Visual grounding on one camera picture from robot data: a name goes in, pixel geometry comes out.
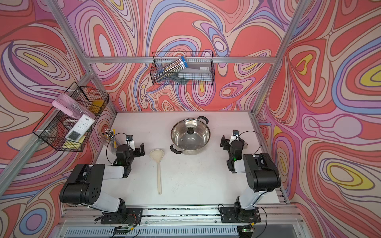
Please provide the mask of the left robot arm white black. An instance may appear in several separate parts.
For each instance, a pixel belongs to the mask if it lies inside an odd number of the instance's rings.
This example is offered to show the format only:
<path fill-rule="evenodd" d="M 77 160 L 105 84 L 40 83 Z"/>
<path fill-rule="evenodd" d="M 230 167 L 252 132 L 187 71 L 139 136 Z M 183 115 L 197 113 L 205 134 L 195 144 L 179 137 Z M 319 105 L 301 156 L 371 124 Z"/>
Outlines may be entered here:
<path fill-rule="evenodd" d="M 123 144 L 117 147 L 117 158 L 112 165 L 76 165 L 60 191 L 60 202 L 102 211 L 102 216 L 95 222 L 100 221 L 103 225 L 139 225 L 142 209 L 127 208 L 122 198 L 102 191 L 102 184 L 105 180 L 126 179 L 132 171 L 134 159 L 144 155 L 144 144 L 136 149 Z"/>

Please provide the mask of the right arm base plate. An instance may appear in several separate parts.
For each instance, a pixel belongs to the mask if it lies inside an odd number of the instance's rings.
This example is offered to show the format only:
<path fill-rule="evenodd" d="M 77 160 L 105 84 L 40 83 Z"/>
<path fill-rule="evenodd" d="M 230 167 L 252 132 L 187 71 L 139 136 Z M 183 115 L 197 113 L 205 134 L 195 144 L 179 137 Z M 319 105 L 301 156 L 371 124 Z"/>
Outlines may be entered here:
<path fill-rule="evenodd" d="M 260 223 L 258 208 L 253 210 L 236 209 L 234 207 L 219 207 L 222 223 Z"/>

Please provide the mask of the cream plastic ladle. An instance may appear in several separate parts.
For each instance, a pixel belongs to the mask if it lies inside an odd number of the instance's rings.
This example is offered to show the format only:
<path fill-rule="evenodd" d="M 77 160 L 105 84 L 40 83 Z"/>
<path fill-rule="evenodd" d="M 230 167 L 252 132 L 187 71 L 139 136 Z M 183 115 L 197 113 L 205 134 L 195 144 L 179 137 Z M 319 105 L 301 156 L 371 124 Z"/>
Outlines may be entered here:
<path fill-rule="evenodd" d="M 150 158 L 154 160 L 157 164 L 157 191 L 158 194 L 162 194 L 162 185 L 161 185 L 161 161 L 164 157 L 164 151 L 161 149 L 154 149 L 150 151 Z"/>

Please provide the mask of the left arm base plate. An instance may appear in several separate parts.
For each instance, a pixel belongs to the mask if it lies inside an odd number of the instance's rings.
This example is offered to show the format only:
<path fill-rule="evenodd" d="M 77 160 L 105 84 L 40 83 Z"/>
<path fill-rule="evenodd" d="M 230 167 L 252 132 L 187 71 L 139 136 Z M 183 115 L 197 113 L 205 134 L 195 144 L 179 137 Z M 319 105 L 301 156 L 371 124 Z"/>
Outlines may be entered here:
<path fill-rule="evenodd" d="M 142 208 L 126 208 L 116 213 L 104 213 L 100 218 L 103 225 L 132 224 L 137 225 L 142 219 Z"/>

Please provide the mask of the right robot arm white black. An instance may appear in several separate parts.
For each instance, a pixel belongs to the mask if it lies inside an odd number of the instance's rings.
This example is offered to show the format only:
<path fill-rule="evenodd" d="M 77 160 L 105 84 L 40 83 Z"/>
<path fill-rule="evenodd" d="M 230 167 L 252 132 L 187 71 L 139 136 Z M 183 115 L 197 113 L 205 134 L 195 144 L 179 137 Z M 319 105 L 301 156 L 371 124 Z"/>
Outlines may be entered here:
<path fill-rule="evenodd" d="M 245 174 L 248 186 L 232 207 L 219 208 L 222 223 L 258 223 L 259 201 L 281 186 L 279 171 L 268 153 L 243 154 L 245 142 L 238 136 L 221 139 L 228 152 L 227 167 L 234 174 Z"/>

